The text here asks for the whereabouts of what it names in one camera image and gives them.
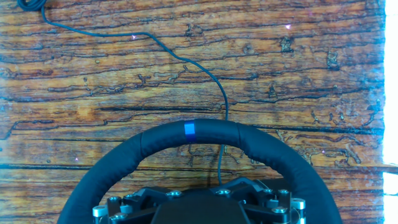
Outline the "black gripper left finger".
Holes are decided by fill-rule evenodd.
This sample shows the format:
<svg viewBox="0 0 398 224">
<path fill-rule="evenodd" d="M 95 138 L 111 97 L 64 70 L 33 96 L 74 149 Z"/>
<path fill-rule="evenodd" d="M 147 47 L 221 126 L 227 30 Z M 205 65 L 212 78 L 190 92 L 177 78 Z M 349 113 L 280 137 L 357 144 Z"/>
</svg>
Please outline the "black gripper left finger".
<svg viewBox="0 0 398 224">
<path fill-rule="evenodd" d="M 182 196 L 179 190 L 144 187 L 123 197 L 108 197 L 104 205 L 93 207 L 93 223 L 150 223 L 163 203 Z"/>
</svg>

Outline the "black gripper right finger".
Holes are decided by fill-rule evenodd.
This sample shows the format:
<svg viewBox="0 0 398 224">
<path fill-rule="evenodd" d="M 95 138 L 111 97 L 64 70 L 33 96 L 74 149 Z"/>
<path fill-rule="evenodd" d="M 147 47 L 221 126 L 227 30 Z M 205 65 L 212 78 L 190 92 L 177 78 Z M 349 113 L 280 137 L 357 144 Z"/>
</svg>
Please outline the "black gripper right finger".
<svg viewBox="0 0 398 224">
<path fill-rule="evenodd" d="M 238 203 L 249 223 L 306 224 L 306 201 L 294 198 L 283 178 L 250 180 L 239 177 L 211 189 Z"/>
</svg>

